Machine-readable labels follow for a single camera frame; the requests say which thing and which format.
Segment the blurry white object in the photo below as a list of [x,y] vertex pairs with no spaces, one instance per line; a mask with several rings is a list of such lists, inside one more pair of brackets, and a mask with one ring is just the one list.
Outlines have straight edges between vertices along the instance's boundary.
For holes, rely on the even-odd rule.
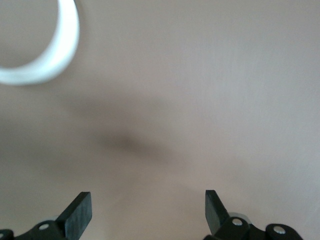
[[58,17],[47,49],[34,61],[20,67],[0,67],[0,83],[40,84],[62,73],[73,59],[79,41],[79,17],[74,0],[58,0]]

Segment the white ring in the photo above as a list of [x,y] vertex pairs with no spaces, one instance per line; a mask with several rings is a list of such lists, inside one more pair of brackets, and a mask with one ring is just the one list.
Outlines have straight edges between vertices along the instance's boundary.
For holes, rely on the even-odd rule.
[[74,0],[58,0],[56,28],[46,50],[26,65],[0,67],[0,83],[31,85],[54,79],[73,59],[78,46],[79,31],[79,16]]

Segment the screw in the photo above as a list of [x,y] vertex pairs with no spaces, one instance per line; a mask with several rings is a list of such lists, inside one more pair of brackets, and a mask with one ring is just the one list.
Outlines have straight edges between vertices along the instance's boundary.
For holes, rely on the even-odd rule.
[[232,223],[236,226],[241,226],[243,223],[239,218],[235,218],[232,220]]
[[273,228],[273,230],[277,233],[277,234],[285,234],[286,233],[286,230],[284,230],[283,227],[281,226],[275,226]]
[[49,227],[49,224],[45,223],[45,224],[42,224],[40,227],[39,227],[39,230],[45,230]]

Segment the metal screw head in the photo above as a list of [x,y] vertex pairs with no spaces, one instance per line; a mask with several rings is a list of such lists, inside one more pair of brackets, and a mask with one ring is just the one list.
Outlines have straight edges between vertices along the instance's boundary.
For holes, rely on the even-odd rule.
[[239,218],[235,218],[232,220],[232,223],[236,226],[241,226],[243,223]]
[[250,219],[248,218],[248,216],[242,214],[242,213],[238,213],[238,212],[228,212],[229,216],[231,218],[240,218],[245,220],[248,224],[252,224],[252,222],[250,221]]
[[284,230],[283,227],[281,226],[275,226],[273,228],[273,230],[277,233],[277,234],[285,234],[286,233],[286,230]]
[[45,224],[42,224],[40,227],[39,227],[39,230],[45,230],[49,227],[49,224],[45,223]]

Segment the black plastic part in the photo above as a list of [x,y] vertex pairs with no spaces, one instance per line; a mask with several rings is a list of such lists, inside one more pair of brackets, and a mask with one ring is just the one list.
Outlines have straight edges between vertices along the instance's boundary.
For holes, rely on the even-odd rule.
[[[230,217],[214,190],[205,192],[205,217],[212,235],[207,235],[204,240],[303,240],[287,225],[270,224],[262,231],[240,217]],[[234,219],[242,224],[234,224]],[[276,226],[282,227],[285,233],[277,233],[274,230]]]
[[0,234],[3,236],[0,238],[1,240],[12,240],[14,238],[14,232],[10,229],[0,230]]
[[[274,227],[279,226],[285,230],[285,234],[275,232]],[[283,224],[269,224],[265,232],[272,240],[303,240],[302,237],[292,227]]]
[[16,237],[10,229],[0,230],[0,240],[79,240],[91,218],[91,194],[81,192],[56,221],[40,222]]
[[205,218],[212,235],[230,218],[215,190],[205,191]]
[[[233,224],[234,219],[241,220],[242,225],[234,225]],[[214,237],[216,239],[223,239],[223,240],[245,240],[245,239],[248,239],[249,230],[250,230],[250,226],[245,220],[239,217],[230,217],[215,233]]]
[[[41,229],[42,225],[47,225],[45,229]],[[15,240],[65,240],[63,232],[55,221],[43,221],[34,226],[30,231],[17,236]]]
[[81,192],[55,221],[68,240],[78,240],[91,218],[91,194]]

